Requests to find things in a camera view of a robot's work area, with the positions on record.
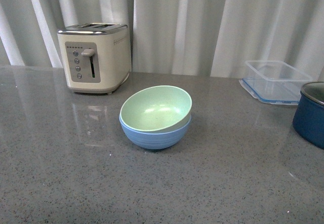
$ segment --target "pot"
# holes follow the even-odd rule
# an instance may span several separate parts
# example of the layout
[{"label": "pot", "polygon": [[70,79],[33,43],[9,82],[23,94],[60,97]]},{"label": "pot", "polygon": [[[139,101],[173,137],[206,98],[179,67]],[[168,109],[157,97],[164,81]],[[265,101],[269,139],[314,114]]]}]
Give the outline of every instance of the pot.
[{"label": "pot", "polygon": [[293,127],[301,137],[324,149],[324,82],[306,83],[300,93]]}]

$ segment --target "toaster lever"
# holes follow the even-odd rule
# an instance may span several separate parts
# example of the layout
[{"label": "toaster lever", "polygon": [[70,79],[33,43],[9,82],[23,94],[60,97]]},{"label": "toaster lever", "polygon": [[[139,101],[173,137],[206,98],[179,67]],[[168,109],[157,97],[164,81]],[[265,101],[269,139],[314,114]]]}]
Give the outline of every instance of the toaster lever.
[{"label": "toaster lever", "polygon": [[91,57],[95,54],[95,50],[93,49],[85,49],[84,51],[82,51],[81,55],[85,56],[85,57]]}]

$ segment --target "clear plastic container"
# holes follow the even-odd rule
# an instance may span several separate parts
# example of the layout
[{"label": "clear plastic container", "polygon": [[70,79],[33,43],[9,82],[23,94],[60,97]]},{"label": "clear plastic container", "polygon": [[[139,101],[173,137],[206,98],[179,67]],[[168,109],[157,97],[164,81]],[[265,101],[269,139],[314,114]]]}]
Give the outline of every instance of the clear plastic container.
[{"label": "clear plastic container", "polygon": [[241,85],[261,102],[297,105],[303,84],[312,77],[282,61],[246,61]]}]

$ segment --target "cream toaster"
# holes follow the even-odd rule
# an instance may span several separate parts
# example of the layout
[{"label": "cream toaster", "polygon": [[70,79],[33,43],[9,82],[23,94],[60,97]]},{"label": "cream toaster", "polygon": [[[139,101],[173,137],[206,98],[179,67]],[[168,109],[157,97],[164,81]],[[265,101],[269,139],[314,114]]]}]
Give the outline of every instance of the cream toaster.
[{"label": "cream toaster", "polygon": [[87,23],[58,30],[67,86],[77,93],[110,94],[132,68],[126,24]]}]

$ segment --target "green bowl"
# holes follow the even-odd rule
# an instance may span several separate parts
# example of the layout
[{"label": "green bowl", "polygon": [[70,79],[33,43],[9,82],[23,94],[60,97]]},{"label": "green bowl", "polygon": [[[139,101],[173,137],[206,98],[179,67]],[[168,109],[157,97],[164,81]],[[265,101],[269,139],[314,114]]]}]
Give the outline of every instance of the green bowl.
[{"label": "green bowl", "polygon": [[189,118],[192,100],[176,86],[153,86],[129,97],[120,110],[121,121],[131,129],[162,133],[184,126]]}]

